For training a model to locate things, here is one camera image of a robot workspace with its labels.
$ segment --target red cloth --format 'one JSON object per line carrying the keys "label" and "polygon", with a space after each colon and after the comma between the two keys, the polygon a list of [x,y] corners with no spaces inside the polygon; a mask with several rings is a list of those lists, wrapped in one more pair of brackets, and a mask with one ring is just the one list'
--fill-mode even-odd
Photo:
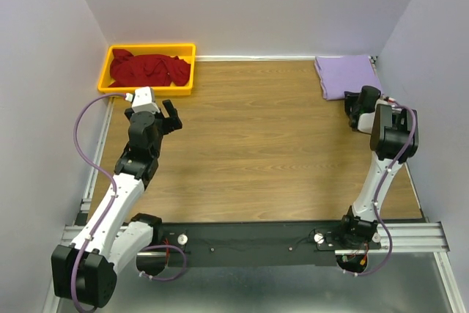
{"label": "red cloth", "polygon": [[134,56],[125,49],[113,49],[110,74],[116,80],[110,87],[185,86],[191,65],[177,56],[148,54]]}

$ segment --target wooden table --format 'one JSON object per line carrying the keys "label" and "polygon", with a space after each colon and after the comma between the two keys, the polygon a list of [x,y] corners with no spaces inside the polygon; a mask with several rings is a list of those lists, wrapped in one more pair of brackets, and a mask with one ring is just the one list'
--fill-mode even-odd
{"label": "wooden table", "polygon": [[[160,168],[137,212],[163,221],[340,219],[371,162],[369,136],[352,132],[343,101],[322,99],[312,62],[197,62],[190,97],[173,98],[183,129],[163,139]],[[127,141],[128,102],[116,100],[101,165]],[[91,212],[109,182],[98,177]],[[402,168],[382,211],[420,218]]]}

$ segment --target folded purple towel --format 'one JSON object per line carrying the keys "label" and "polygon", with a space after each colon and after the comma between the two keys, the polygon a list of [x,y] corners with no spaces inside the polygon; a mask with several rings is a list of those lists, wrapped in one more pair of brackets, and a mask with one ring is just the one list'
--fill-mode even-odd
{"label": "folded purple towel", "polygon": [[367,55],[319,57],[314,66],[321,80],[322,97],[326,100],[344,99],[344,91],[360,92],[363,86],[383,90]]}

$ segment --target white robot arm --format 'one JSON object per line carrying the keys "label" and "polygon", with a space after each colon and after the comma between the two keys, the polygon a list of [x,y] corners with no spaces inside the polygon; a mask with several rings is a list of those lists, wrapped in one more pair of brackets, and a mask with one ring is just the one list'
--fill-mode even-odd
{"label": "white robot arm", "polygon": [[[342,219],[342,230],[345,235],[368,242],[376,232],[377,214],[394,176],[417,151],[417,121],[412,118],[417,117],[417,112],[399,107],[392,98],[383,97],[370,86],[364,86],[360,93],[345,92],[345,112],[353,130],[371,135],[372,163],[360,195]],[[415,128],[411,142],[399,157],[410,138],[412,125]]]}
{"label": "white robot arm", "polygon": [[[134,217],[127,229],[117,235],[156,173],[163,136],[182,128],[171,101],[163,101],[169,115],[165,117],[155,103],[151,88],[137,89],[126,100],[132,101],[132,107],[125,111],[130,121],[129,142],[114,169],[117,189],[109,186],[84,229],[69,246],[57,246],[51,258],[55,294],[72,298],[74,292],[79,302],[95,307],[108,303],[117,274],[138,251],[160,240],[161,219],[144,214]],[[77,264],[76,280],[73,280],[73,267]]]}

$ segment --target gray wall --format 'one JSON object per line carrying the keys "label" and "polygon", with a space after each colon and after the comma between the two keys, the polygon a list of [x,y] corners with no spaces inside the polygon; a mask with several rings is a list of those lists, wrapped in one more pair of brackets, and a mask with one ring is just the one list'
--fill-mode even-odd
{"label": "gray wall", "polygon": [[459,290],[469,306],[469,5],[412,0],[378,59],[386,92],[419,112],[409,162],[422,208],[442,221]]}
{"label": "gray wall", "polygon": [[[107,43],[84,0],[0,0],[0,312],[42,312],[50,255],[78,211],[75,117],[97,96]],[[81,126],[96,148],[105,104]]]}
{"label": "gray wall", "polygon": [[378,54],[409,0],[86,0],[110,43],[205,55]]}

